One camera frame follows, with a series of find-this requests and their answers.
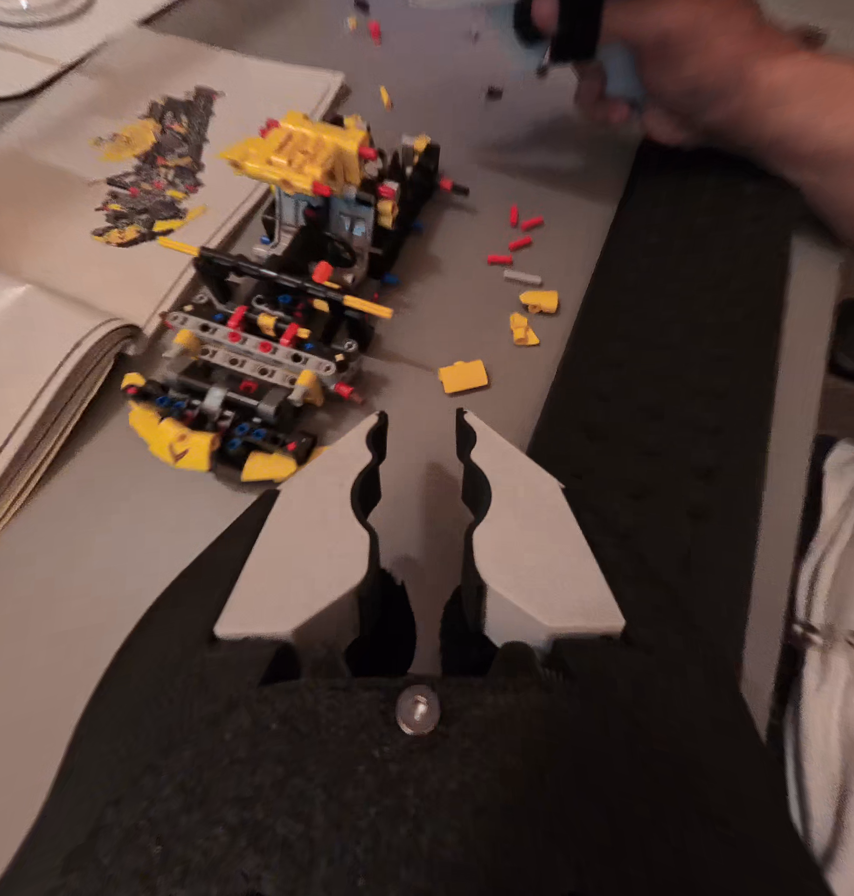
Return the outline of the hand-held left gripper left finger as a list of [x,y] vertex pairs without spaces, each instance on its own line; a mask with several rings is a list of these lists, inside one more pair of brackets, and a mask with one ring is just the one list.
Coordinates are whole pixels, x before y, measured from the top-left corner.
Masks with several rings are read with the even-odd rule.
[[368,517],[380,501],[388,415],[372,413],[278,490],[215,622],[221,641],[352,641],[379,567]]

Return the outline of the person's right forearm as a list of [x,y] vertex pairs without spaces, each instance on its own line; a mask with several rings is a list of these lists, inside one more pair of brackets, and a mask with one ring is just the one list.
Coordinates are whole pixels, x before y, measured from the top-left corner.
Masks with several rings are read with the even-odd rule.
[[854,60],[784,49],[755,64],[753,154],[854,250]]

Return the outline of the lego car chassis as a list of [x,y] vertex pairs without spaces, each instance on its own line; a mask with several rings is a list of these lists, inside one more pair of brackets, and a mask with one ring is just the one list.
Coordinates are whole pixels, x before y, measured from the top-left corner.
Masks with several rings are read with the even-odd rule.
[[403,245],[437,193],[467,197],[426,133],[379,148],[358,116],[269,119],[224,151],[234,173],[270,192],[252,257],[170,238],[197,294],[164,314],[172,336],[156,378],[120,390],[129,425],[172,469],[283,483],[324,452],[304,423],[333,401],[362,402],[357,382],[378,320],[366,295],[389,285]]

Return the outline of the white document stand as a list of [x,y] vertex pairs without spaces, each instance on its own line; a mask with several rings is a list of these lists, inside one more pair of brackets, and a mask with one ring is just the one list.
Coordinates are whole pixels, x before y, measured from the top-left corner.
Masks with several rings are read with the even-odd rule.
[[174,1],[0,2],[0,99],[22,96]]

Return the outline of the person's right hand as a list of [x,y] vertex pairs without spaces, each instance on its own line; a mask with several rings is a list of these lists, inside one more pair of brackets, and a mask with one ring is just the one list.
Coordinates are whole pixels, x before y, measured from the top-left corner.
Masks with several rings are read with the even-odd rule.
[[607,2],[600,39],[631,52],[645,99],[634,111],[600,74],[585,72],[583,110],[604,124],[635,122],[644,138],[669,147],[750,147],[771,79],[815,60],[755,2]]

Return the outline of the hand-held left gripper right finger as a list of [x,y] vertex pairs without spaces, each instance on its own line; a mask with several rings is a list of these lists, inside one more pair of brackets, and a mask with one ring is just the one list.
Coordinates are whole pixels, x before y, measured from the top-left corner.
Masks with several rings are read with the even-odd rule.
[[565,490],[469,409],[456,411],[465,621],[493,646],[621,635],[625,619]]

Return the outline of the lego instruction booklet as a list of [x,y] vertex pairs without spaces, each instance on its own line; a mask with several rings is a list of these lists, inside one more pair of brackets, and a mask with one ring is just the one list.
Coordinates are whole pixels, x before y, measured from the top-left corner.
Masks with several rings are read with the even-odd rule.
[[203,169],[185,204],[191,242],[226,240],[263,188],[220,153],[266,118],[321,118],[342,71],[243,55],[132,28],[0,129],[0,532],[36,484],[120,353],[134,353],[187,290],[189,263],[154,241],[97,241],[114,143],[150,102],[180,114]]

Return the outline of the black dotted floor mat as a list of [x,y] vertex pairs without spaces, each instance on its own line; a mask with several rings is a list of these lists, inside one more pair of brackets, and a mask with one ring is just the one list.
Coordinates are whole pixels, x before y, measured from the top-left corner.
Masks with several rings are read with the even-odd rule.
[[639,644],[736,689],[796,191],[643,141],[529,446]]

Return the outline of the yellow lego block piece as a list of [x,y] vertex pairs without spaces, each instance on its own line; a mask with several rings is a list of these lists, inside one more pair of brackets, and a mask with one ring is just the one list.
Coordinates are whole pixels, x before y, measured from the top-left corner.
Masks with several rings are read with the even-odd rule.
[[456,395],[489,386],[488,371],[482,360],[456,361],[437,371],[444,394]]

